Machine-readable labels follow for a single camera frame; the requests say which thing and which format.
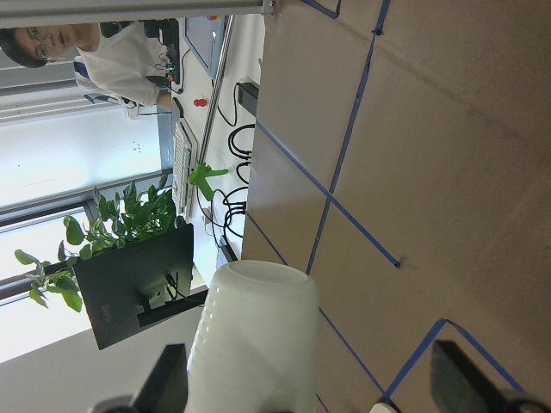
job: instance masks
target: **white keyboard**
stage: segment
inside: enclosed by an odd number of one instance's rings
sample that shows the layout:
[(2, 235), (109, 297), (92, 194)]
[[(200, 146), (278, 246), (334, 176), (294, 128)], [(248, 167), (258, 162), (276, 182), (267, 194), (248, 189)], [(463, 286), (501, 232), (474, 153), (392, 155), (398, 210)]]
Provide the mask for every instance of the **white keyboard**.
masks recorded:
[(172, 166), (172, 200), (176, 212), (186, 222), (191, 214), (194, 186), (188, 183), (197, 156), (198, 142), (185, 119), (180, 119), (174, 129), (174, 163)]

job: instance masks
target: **black hair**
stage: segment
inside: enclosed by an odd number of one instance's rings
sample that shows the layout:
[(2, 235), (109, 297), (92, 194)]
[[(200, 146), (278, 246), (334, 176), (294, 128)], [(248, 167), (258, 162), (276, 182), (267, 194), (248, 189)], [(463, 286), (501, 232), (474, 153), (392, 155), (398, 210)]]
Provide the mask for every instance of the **black hair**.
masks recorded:
[(17, 43), (14, 36), (14, 28), (0, 28), (0, 47), (3, 52), (14, 62), (21, 66), (41, 67), (46, 61), (29, 56)]

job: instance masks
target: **eyeglasses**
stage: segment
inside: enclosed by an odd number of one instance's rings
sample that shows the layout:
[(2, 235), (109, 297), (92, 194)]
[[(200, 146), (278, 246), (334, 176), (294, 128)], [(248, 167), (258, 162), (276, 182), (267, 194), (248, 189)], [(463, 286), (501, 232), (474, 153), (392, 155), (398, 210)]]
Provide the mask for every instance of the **eyeglasses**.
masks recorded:
[(31, 36), (32, 39), (35, 39), (38, 41), (38, 45), (36, 46), (36, 55), (43, 61), (47, 62), (49, 58), (46, 54), (46, 49), (42, 45), (42, 38), (38, 34), (38, 28), (36, 27), (28, 28), (28, 34)]

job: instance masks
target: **monitor logo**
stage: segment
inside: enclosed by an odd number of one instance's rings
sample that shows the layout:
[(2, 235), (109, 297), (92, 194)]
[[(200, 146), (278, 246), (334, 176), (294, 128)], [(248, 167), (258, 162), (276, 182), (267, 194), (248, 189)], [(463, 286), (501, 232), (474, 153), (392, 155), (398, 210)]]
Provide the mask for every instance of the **monitor logo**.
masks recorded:
[(109, 308), (109, 304), (102, 305), (102, 315), (103, 315), (103, 321), (105, 323), (111, 323), (111, 309)]

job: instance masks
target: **man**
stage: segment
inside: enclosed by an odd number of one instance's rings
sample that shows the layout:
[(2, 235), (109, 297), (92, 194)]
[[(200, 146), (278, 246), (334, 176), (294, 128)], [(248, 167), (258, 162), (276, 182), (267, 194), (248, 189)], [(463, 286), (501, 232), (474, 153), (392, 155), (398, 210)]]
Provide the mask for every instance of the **man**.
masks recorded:
[(20, 65), (41, 67), (75, 49), (83, 57), (90, 79), (99, 87), (144, 106), (171, 109), (171, 95), (148, 77), (164, 77), (166, 48), (147, 38), (143, 23), (82, 23), (62, 26), (0, 29), (0, 47)]

